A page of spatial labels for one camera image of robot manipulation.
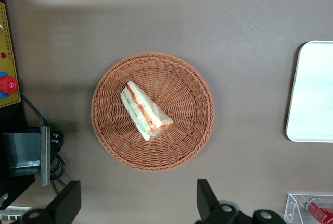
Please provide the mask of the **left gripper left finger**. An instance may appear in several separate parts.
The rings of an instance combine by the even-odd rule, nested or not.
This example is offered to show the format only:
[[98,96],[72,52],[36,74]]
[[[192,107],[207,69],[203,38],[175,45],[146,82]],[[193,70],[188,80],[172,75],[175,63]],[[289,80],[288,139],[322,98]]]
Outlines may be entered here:
[[81,182],[70,181],[45,207],[30,210],[22,223],[73,223],[81,209]]

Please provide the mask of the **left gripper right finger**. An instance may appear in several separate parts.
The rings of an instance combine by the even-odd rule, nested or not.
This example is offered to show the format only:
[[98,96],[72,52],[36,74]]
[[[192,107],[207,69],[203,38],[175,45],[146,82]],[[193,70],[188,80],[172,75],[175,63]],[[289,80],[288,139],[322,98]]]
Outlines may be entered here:
[[197,209],[200,219],[196,223],[285,223],[282,217],[267,209],[256,210],[252,216],[244,214],[230,201],[218,200],[206,179],[197,180]]

